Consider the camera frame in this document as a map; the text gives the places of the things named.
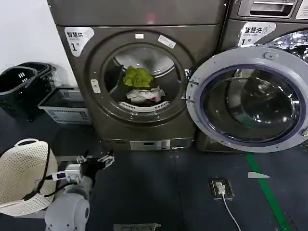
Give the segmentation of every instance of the green floor line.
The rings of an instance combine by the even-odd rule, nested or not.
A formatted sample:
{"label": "green floor line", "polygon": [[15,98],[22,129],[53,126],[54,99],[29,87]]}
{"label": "green floor line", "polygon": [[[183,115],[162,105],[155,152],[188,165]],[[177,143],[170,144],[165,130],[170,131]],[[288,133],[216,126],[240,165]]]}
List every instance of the green floor line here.
{"label": "green floor line", "polygon": [[[256,161],[253,157],[253,154],[248,153],[245,156],[246,156],[246,159],[247,159],[252,171],[262,173],[260,171],[258,164],[256,163]],[[265,197],[266,197],[266,199],[267,199],[267,201],[270,205],[270,208],[271,208],[271,210],[272,210],[281,230],[282,231],[291,231],[291,228],[289,227],[289,224],[288,224],[283,212],[281,211],[281,209],[280,209],[280,207],[279,207],[279,205],[278,205],[278,203],[277,203],[277,201],[274,197],[273,192],[270,190],[269,185],[266,182],[266,179],[260,178],[260,179],[257,179],[257,180],[259,182],[259,185],[260,185],[260,187],[261,187],[261,189],[262,189],[262,191],[263,191],[263,193],[264,193],[264,195],[265,195]]]}

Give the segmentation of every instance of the door glass window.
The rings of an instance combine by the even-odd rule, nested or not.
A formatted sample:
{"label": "door glass window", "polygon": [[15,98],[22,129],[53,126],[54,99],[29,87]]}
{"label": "door glass window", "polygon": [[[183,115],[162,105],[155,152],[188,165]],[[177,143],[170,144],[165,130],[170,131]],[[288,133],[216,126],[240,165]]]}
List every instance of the door glass window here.
{"label": "door glass window", "polygon": [[168,55],[153,48],[127,48],[117,53],[105,70],[110,96],[131,111],[161,110],[180,94],[177,67]]}
{"label": "door glass window", "polygon": [[306,62],[308,61],[308,30],[281,36],[266,45],[279,47]]}
{"label": "door glass window", "polygon": [[264,70],[225,72],[206,85],[201,99],[210,126],[238,141],[277,139],[299,120],[295,90],[278,73]]}

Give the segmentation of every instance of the laundry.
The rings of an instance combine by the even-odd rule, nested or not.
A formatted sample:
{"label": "laundry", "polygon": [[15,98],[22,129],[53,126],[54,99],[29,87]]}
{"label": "laundry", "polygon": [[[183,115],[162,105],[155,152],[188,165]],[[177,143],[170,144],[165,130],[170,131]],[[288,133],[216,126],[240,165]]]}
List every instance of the laundry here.
{"label": "laundry", "polygon": [[141,90],[141,89],[134,89],[126,94],[126,97],[132,103],[143,103],[146,100],[155,101],[156,103],[160,102],[162,96],[165,96],[165,92],[159,88],[152,88],[151,90]]}
{"label": "laundry", "polygon": [[153,76],[146,69],[129,66],[125,72],[123,82],[125,85],[135,88],[149,88],[153,79]]}

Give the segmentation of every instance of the white cable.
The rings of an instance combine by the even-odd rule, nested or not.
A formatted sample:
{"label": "white cable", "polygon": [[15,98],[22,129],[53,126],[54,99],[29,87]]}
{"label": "white cable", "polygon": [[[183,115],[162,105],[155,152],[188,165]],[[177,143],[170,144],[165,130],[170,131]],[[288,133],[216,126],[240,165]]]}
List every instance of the white cable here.
{"label": "white cable", "polygon": [[226,200],[225,200],[225,195],[224,195],[224,194],[221,194],[221,196],[222,196],[222,199],[223,199],[223,203],[225,203],[226,209],[227,209],[227,211],[228,211],[229,214],[230,214],[230,217],[233,219],[234,223],[235,223],[236,226],[237,226],[237,229],[238,229],[239,231],[242,231],[241,228],[240,228],[240,226],[239,226],[239,224],[237,223],[237,221],[235,220],[234,216],[232,215],[231,211],[229,210],[229,208],[228,208],[228,206],[227,206],[227,203],[226,203]]}

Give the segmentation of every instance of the floor outlet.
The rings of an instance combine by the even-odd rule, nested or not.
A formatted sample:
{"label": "floor outlet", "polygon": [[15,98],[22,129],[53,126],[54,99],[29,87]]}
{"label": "floor outlet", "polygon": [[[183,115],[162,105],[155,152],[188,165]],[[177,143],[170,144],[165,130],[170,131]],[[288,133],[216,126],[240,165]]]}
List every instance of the floor outlet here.
{"label": "floor outlet", "polygon": [[208,185],[211,191],[212,196],[214,199],[222,199],[221,195],[218,194],[218,189],[216,187],[216,182],[221,182],[226,186],[226,192],[225,192],[225,198],[226,199],[232,199],[234,197],[234,194],[232,192],[232,189],[230,187],[230,183],[226,178],[210,178],[208,180]]}

